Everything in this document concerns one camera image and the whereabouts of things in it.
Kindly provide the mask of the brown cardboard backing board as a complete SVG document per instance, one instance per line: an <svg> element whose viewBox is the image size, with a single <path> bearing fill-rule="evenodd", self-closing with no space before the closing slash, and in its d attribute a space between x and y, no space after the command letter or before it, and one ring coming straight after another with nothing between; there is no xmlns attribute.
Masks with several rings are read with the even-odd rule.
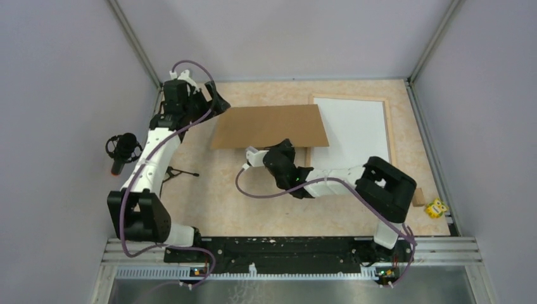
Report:
<svg viewBox="0 0 537 304"><path fill-rule="evenodd" d="M218 116L211 149L265 148L289 139L297 148L328 147L315 104L233 107Z"/></svg>

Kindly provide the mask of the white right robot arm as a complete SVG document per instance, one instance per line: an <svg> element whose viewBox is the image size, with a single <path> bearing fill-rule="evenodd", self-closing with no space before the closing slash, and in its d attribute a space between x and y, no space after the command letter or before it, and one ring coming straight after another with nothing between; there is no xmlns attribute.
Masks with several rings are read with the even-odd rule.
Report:
<svg viewBox="0 0 537 304"><path fill-rule="evenodd" d="M373 256L388 261L396 254L396 242L417 189L411 176L378 156L369 157L363 165L333 170L300 167L294 159L294 146L285 139L263 150L261 156L249 158L249 163L265 167L279 189L298 199L358 194L379 219L371 244Z"/></svg>

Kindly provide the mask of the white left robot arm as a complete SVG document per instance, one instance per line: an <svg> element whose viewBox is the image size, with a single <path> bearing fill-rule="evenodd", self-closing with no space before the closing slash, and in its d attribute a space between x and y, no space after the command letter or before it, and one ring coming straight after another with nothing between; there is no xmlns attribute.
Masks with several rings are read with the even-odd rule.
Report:
<svg viewBox="0 0 537 304"><path fill-rule="evenodd" d="M230 108L213 81L206 82L205 87L211 100L191 80L164 83L161 112L150 120L146 144L134 171L121 189L107 197L118 238L177 246L188 262L199 260L203 254L203 245L195 240L199 231L173 223L160 196L172 156L187 130Z"/></svg>

